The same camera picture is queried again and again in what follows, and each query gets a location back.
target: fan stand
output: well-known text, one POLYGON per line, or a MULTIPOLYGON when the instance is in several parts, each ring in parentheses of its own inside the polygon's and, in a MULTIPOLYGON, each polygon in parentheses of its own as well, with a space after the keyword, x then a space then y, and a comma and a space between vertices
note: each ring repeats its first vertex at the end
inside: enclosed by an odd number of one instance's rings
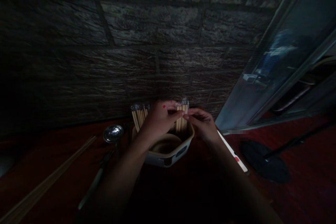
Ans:
POLYGON ((330 127, 334 123, 334 120, 329 121, 298 138, 290 140, 275 150, 271 150, 265 145, 252 140, 245 141, 242 142, 241 152, 246 161, 260 176, 272 182, 287 183, 290 180, 291 175, 287 165, 279 157, 279 154, 294 146, 303 144, 307 138, 330 127))

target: stone wall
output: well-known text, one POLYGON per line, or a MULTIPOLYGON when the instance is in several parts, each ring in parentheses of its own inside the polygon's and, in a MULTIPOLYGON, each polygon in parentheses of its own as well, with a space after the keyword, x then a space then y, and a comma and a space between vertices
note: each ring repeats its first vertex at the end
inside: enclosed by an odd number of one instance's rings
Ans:
POLYGON ((1 0, 2 134, 187 96, 217 117, 281 0, 1 0))

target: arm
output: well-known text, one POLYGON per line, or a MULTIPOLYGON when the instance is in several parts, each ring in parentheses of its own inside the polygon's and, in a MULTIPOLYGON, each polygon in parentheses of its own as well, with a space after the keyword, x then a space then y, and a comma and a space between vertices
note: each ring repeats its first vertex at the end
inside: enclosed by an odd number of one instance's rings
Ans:
POLYGON ((174 122, 184 115, 184 111, 168 114, 168 110, 176 109, 175 103, 158 101, 152 106, 138 135, 80 210, 76 223, 119 222, 153 141, 167 133, 174 122))
POLYGON ((237 200, 236 204, 244 209, 245 214, 237 213, 249 222, 282 223, 265 198, 248 180, 237 161, 233 158, 218 135, 215 122, 210 113, 192 108, 184 118, 197 127, 200 136, 207 143, 214 158, 219 162, 225 183, 237 200))

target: metal ladle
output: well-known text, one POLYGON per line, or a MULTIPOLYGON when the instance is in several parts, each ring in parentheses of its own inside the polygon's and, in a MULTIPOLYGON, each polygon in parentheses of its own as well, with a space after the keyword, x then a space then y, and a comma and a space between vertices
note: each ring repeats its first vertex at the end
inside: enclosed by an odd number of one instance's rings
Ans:
POLYGON ((109 144, 115 144, 115 152, 117 155, 117 158, 119 158, 119 140, 123 137, 124 135, 124 129, 120 125, 111 125, 106 128, 103 134, 103 138, 105 142, 109 144))

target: hand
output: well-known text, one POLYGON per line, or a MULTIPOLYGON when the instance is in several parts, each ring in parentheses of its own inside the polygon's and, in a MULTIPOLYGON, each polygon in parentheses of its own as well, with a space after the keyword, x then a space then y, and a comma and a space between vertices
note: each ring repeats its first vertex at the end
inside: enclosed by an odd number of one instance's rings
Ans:
POLYGON ((190 108, 188 114, 183 118, 197 127, 200 137, 204 141, 216 141, 220 137, 214 119, 209 112, 200 108, 190 108))
POLYGON ((139 131, 139 135, 144 136, 150 144, 156 139, 166 134, 173 126, 174 122, 184 115, 184 111, 177 111, 168 114, 168 111, 176 111, 176 101, 157 101, 151 106, 149 113, 139 131))

